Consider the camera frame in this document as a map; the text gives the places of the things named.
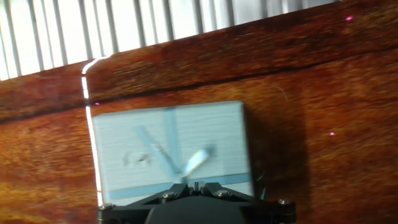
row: wooden surface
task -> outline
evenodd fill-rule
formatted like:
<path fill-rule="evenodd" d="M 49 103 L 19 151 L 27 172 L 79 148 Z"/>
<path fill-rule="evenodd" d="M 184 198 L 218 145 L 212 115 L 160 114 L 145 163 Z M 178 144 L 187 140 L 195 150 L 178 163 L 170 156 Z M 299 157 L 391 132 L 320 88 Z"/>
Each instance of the wooden surface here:
<path fill-rule="evenodd" d="M 345 0 L 112 55 L 87 73 L 90 100 L 277 73 L 397 47 L 397 8 L 396 0 Z M 85 64 L 1 82 L 0 121 L 83 105 Z"/>
<path fill-rule="evenodd" d="M 115 55 L 125 60 L 112 57 L 89 71 L 92 100 L 100 103 L 91 107 L 93 116 L 241 100 L 253 174 L 266 171 L 256 188 L 266 186 L 268 199 L 295 200 L 297 223 L 398 223 L 396 6 L 395 1 L 343 1 L 310 9 L 308 15 L 295 12 Z M 341 25 L 333 28 L 332 17 L 345 13 L 353 21 L 336 19 Z M 271 27 L 271 21 L 285 25 Z M 267 25 L 262 29 L 258 24 Z M 240 36 L 253 31 L 258 40 L 257 33 L 265 35 L 266 29 L 274 31 L 272 49 L 246 39 L 250 35 Z M 298 42 L 300 32 L 307 34 L 303 42 Z M 287 47 L 287 42 L 278 44 L 277 36 L 295 41 Z M 198 52 L 207 51 L 206 38 L 237 42 L 226 55 L 220 50 L 218 57 L 216 46 L 209 46 L 213 55 L 196 64 Z M 177 57 L 174 53 L 182 46 L 184 54 Z M 153 58 L 156 66 L 134 63 L 128 68 L 127 62 L 135 58 Z M 77 72 L 83 65 L 0 82 L 0 113 L 6 121 L 0 124 L 0 223 L 95 222 L 90 138 L 77 95 Z M 118 68 L 125 72 L 115 76 Z M 175 86 L 178 79 L 184 87 Z M 41 89 L 40 80 L 47 80 Z M 75 109 L 56 112 L 65 108 Z M 33 114 L 42 115 L 21 119 Z"/>

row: metal screw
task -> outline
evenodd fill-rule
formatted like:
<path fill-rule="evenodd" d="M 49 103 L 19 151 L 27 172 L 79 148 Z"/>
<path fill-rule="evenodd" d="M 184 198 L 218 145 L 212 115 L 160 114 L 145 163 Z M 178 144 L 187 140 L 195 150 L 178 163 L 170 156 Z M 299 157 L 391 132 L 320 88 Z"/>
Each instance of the metal screw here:
<path fill-rule="evenodd" d="M 163 198 L 174 198 L 175 193 L 174 192 L 164 192 L 162 195 Z"/>
<path fill-rule="evenodd" d="M 227 197 L 229 196 L 229 192 L 227 190 L 219 190 L 217 191 L 217 197 Z"/>
<path fill-rule="evenodd" d="M 281 205 L 288 205 L 288 204 L 291 203 L 291 201 L 290 200 L 286 200 L 286 199 L 279 199 L 278 203 L 281 204 Z"/>
<path fill-rule="evenodd" d="M 108 210 L 108 209 L 113 208 L 113 207 L 114 207 L 114 204 L 112 204 L 112 203 L 105 203 L 105 204 L 102 204 L 101 206 L 99 206 L 99 209 L 101 209 L 101 210 Z"/>

